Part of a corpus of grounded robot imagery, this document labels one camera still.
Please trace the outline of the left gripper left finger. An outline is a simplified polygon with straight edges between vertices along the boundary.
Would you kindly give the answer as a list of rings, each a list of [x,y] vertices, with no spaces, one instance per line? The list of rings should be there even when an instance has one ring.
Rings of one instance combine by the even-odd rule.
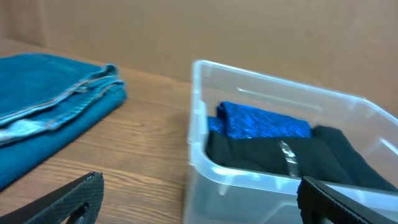
[[[95,223],[104,197],[101,172],[89,172],[1,217],[3,224]]]

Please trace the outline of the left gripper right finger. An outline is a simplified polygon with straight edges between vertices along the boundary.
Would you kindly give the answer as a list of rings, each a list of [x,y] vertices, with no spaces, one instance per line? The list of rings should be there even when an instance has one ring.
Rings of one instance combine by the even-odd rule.
[[[303,224],[397,224],[312,177],[302,177],[297,203]]]

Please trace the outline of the large black garment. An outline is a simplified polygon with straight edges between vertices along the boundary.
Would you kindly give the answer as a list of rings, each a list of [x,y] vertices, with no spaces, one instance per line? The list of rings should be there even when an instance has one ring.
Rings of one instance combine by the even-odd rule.
[[[339,130],[317,126],[312,138],[233,139],[211,131],[206,155],[220,166],[279,175],[310,176],[317,180],[395,192],[397,188],[381,177],[352,147]],[[286,143],[297,165],[288,167],[281,148]]]

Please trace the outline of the blue sequin fabric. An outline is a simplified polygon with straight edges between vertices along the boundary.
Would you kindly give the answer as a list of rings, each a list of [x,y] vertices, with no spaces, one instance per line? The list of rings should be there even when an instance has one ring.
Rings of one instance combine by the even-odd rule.
[[[216,107],[216,115],[208,117],[208,128],[233,139],[312,136],[305,120],[229,101],[221,102]]]

